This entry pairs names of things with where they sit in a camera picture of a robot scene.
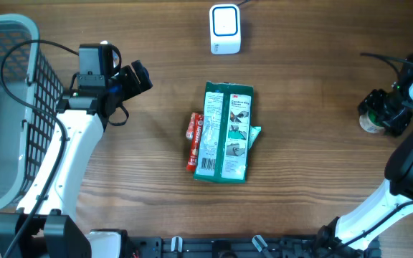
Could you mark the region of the orange red snack packet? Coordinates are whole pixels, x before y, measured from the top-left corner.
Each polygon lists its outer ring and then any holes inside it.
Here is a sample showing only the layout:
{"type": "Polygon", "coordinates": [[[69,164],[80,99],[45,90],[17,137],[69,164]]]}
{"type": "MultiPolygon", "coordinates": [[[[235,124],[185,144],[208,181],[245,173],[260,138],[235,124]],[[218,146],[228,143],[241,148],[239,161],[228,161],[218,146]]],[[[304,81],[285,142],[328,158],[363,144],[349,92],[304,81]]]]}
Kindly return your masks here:
{"type": "Polygon", "coordinates": [[[186,129],[186,138],[188,140],[192,140],[193,138],[196,116],[197,116],[196,113],[191,114],[189,125],[188,125],[188,128],[186,129]]]}

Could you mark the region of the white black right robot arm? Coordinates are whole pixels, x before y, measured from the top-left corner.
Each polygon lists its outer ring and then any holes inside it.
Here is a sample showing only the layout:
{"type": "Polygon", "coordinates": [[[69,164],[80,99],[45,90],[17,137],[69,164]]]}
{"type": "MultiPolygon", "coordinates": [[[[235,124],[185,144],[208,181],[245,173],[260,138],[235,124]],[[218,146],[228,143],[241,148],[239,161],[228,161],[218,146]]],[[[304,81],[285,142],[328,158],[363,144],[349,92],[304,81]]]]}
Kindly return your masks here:
{"type": "MultiPolygon", "coordinates": [[[[406,58],[375,54],[397,75],[391,91],[372,90],[358,105],[369,133],[400,136],[413,117],[413,53],[406,58]]],[[[352,212],[323,226],[313,240],[314,257],[370,257],[371,243],[390,226],[413,214],[413,131],[391,154],[384,180],[352,212]]]]}

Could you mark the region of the teal tissue packet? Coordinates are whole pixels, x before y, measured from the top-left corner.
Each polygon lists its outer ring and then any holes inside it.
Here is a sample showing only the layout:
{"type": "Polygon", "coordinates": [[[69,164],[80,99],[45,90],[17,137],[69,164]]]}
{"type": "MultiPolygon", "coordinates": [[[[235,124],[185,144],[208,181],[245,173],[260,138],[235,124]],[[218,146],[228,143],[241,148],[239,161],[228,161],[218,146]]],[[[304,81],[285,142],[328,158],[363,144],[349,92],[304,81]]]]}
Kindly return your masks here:
{"type": "Polygon", "coordinates": [[[253,143],[256,141],[258,135],[260,134],[262,128],[260,126],[251,126],[250,127],[250,136],[248,140],[248,148],[250,149],[253,143]]]}

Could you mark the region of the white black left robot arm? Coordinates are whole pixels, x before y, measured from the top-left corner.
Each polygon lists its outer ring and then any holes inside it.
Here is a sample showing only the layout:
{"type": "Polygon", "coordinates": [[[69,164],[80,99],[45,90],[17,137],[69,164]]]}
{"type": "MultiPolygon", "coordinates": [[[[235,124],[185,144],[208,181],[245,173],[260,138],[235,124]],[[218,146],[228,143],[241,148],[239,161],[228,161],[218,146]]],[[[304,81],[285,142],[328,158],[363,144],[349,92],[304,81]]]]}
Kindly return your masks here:
{"type": "Polygon", "coordinates": [[[77,197],[95,146],[123,103],[153,84],[138,60],[122,64],[112,44],[82,44],[75,55],[80,70],[76,89],[64,91],[53,113],[24,103],[52,119],[54,133],[45,157],[16,212],[0,214],[3,257],[128,257],[125,230],[98,229],[83,234],[75,223],[77,197]]]}

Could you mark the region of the green sponge package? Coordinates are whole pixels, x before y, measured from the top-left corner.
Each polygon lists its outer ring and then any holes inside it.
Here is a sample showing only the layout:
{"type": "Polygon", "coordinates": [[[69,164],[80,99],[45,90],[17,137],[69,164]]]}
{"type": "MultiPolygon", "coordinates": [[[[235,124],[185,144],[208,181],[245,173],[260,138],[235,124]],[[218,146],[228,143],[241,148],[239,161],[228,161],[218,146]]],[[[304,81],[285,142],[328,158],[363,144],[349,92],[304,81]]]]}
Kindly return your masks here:
{"type": "Polygon", "coordinates": [[[206,83],[204,118],[194,179],[245,183],[254,87],[206,83]]]}

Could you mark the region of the green lid jar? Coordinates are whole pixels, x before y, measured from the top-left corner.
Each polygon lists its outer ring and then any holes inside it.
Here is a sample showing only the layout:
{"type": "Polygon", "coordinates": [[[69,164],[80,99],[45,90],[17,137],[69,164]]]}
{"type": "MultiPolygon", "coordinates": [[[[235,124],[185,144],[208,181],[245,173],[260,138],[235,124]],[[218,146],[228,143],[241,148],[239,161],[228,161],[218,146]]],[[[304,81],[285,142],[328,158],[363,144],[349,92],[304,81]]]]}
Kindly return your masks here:
{"type": "Polygon", "coordinates": [[[368,113],[359,116],[359,125],[367,133],[383,133],[385,131],[384,127],[376,125],[372,122],[372,119],[369,117],[368,113]]]}

